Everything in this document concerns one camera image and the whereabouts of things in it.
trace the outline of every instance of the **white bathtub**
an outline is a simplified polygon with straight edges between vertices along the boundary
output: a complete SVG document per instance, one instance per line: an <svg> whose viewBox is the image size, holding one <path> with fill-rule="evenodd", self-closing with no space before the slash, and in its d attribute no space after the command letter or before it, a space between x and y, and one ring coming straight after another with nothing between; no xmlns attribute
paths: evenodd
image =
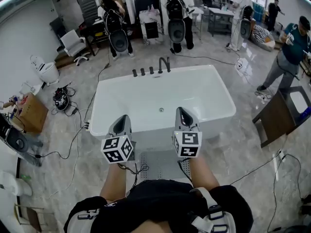
<svg viewBox="0 0 311 233"><path fill-rule="evenodd" d="M110 125L126 114L131 119L132 140L137 142L137 149L168 147L172 145L179 106L198 117L203 138L217 136L236 112L214 66L174 68L170 73L164 69L162 74L155 71L153 75L100 81L90 132L104 139Z"/></svg>

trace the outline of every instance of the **faucet spout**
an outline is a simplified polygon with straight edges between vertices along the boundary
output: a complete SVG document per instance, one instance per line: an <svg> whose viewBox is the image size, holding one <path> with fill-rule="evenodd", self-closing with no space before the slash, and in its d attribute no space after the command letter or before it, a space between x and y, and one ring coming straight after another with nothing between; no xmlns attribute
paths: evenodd
<svg viewBox="0 0 311 233"><path fill-rule="evenodd" d="M168 57L167 61L166 61L163 57L160 57L159 58L159 72L158 73L163 73L161 60L164 62L166 69L167 69L167 72L170 72L171 71L170 58Z"/></svg>

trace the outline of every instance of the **hair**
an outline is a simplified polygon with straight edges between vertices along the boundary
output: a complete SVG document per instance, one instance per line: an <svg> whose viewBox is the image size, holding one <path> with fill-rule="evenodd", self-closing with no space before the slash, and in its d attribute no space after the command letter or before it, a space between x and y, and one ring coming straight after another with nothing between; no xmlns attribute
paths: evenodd
<svg viewBox="0 0 311 233"><path fill-rule="evenodd" d="M113 0L103 0L103 7L108 12L109 10L119 11L119 8Z"/></svg>

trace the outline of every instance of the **white office chair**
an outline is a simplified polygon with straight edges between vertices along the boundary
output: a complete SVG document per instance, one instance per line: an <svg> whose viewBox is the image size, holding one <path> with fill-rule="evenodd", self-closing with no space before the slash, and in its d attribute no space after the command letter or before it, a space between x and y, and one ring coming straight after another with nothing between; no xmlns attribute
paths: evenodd
<svg viewBox="0 0 311 233"><path fill-rule="evenodd" d="M68 56L74 57L77 55L80 51L86 48L86 39L84 37L79 37L75 30L69 31L67 34L65 34L60 39L64 46L65 46L65 52L68 54ZM86 52L78 56L74 59L74 62L77 62L77 66L79 66L80 61L82 59L89 60L86 55L91 54L90 52Z"/></svg>

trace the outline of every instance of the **box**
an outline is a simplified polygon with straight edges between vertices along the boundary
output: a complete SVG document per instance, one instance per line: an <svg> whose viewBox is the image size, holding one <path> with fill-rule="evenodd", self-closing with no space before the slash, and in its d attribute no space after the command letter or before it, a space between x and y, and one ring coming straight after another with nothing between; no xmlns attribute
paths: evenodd
<svg viewBox="0 0 311 233"><path fill-rule="evenodd" d="M41 133L49 110L32 93L28 93L25 99L23 104L18 104L21 112L19 115L15 114L18 119L14 117L13 122L23 129L22 121L28 133Z"/></svg>

